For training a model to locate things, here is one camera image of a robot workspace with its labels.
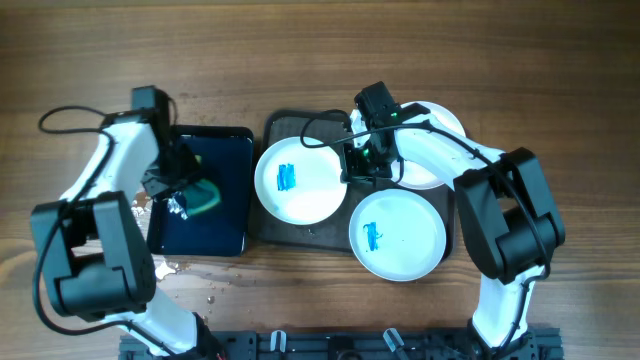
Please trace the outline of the green yellow sponge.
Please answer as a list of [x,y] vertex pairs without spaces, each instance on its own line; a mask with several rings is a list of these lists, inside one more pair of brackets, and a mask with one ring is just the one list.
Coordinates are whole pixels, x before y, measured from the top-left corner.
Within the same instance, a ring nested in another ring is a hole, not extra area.
[[199,155],[185,155],[180,158],[177,179],[167,201],[170,213],[183,220],[211,210],[221,202],[221,192],[217,185],[205,177]]

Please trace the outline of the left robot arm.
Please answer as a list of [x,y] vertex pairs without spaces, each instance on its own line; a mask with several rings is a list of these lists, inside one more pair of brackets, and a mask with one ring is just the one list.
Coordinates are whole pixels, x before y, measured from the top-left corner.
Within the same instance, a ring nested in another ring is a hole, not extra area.
[[32,301],[40,321],[66,336],[119,327],[165,359],[223,359],[204,320],[156,287],[155,265],[130,204],[179,193],[186,217],[221,201],[201,162],[178,144],[177,109],[163,90],[132,91],[129,111],[102,113],[98,146],[75,183],[30,217],[37,251]]

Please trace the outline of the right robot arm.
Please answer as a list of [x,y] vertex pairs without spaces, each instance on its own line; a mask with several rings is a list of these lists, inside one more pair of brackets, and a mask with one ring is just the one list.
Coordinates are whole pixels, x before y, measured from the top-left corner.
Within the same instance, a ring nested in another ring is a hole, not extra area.
[[470,326],[486,356],[522,347],[536,283],[551,273],[565,227],[537,157],[481,145],[420,102],[401,105],[383,82],[363,88],[343,140],[348,183],[401,182],[407,163],[433,174],[454,193],[467,252],[482,275]]

